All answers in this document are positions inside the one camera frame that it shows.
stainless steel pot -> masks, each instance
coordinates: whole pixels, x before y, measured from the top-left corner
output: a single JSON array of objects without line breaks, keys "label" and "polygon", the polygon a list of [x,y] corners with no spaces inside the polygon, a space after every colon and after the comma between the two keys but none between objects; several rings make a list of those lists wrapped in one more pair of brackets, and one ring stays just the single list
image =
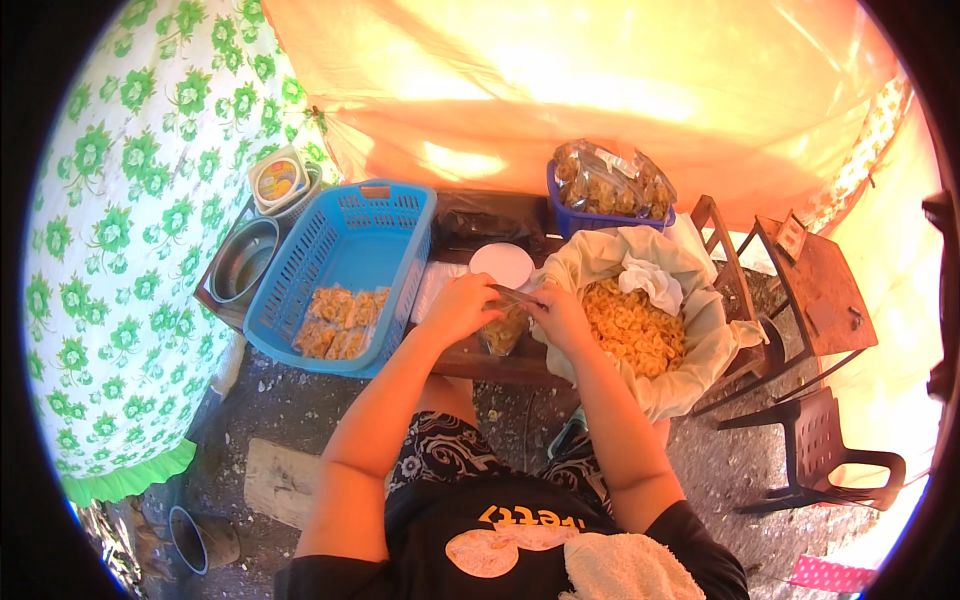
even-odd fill
[{"label": "stainless steel pot", "polygon": [[256,217],[236,230],[214,258],[210,296],[221,304],[250,306],[264,272],[280,247],[273,217]]}]

yellow label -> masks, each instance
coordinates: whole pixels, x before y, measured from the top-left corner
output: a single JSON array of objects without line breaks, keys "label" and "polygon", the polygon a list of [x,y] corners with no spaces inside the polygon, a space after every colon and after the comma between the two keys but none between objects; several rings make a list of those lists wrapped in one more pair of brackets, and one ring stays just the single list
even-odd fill
[{"label": "yellow label", "polygon": [[263,170],[260,180],[256,183],[256,189],[260,198],[272,202],[283,198],[296,182],[297,169],[293,163],[288,160],[278,160]]}]

green ruffle trim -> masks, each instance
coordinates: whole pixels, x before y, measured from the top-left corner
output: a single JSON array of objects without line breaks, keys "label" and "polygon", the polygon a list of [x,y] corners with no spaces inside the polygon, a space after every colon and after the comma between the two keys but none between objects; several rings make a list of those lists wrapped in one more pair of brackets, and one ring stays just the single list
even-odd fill
[{"label": "green ruffle trim", "polygon": [[117,502],[129,495],[142,493],[150,484],[163,483],[182,473],[193,460],[197,445],[187,439],[172,449],[132,467],[123,467],[98,477],[75,479],[69,475],[60,478],[60,485],[68,500],[79,508],[90,506],[93,500]]}]

person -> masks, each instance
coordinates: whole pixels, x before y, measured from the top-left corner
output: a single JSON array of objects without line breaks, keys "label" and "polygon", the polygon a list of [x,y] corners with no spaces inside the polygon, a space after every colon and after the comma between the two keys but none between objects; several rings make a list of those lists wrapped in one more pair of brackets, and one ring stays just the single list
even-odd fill
[{"label": "person", "polygon": [[484,310],[498,296],[490,283],[486,274],[449,281],[344,414],[276,598],[555,599],[572,590],[561,543],[517,552],[496,542],[507,530],[643,533],[708,599],[748,598],[743,568],[684,499],[580,303],[551,284],[532,293],[546,310],[525,308],[572,363],[589,431],[536,476],[496,457],[477,429],[472,383],[430,374],[444,349],[500,317]]}]

hand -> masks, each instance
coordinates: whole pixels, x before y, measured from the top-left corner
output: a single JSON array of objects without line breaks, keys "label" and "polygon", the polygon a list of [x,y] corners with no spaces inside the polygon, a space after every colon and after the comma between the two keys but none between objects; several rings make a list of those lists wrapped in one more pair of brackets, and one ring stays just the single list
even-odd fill
[{"label": "hand", "polygon": [[448,348],[490,321],[503,317],[499,310],[483,309],[484,304],[500,297],[496,290],[488,287],[491,283],[496,280],[486,273],[451,279],[437,294],[418,328],[429,332],[430,339],[441,344],[441,348]]},{"label": "hand", "polygon": [[585,350],[599,348],[590,335],[587,315],[576,296],[549,281],[530,296],[546,305],[548,310],[529,303],[523,304],[524,309],[543,327],[550,344],[559,348],[567,358],[572,360]]}]

